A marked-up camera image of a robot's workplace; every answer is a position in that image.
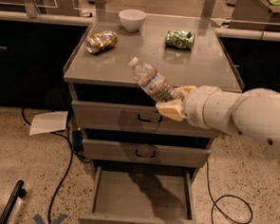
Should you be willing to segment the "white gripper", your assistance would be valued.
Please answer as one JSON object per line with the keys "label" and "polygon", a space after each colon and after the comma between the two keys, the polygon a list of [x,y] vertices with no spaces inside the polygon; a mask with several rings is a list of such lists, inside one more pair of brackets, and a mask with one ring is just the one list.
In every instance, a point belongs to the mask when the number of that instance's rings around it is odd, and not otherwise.
{"label": "white gripper", "polygon": [[199,88],[195,85],[186,85],[176,87],[175,91],[180,99],[156,103],[160,115],[174,121],[183,121],[186,116],[186,121],[193,127],[210,129],[203,117],[205,103],[212,94],[220,91],[220,88],[210,85]]}

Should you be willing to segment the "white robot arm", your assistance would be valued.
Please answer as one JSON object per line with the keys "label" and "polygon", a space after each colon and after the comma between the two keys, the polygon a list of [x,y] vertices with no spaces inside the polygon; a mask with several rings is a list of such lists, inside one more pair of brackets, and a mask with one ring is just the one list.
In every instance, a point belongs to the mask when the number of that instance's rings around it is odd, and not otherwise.
{"label": "white robot arm", "polygon": [[235,93],[210,85],[184,86],[177,91],[179,99],[156,104],[163,117],[280,151],[280,93],[265,88]]}

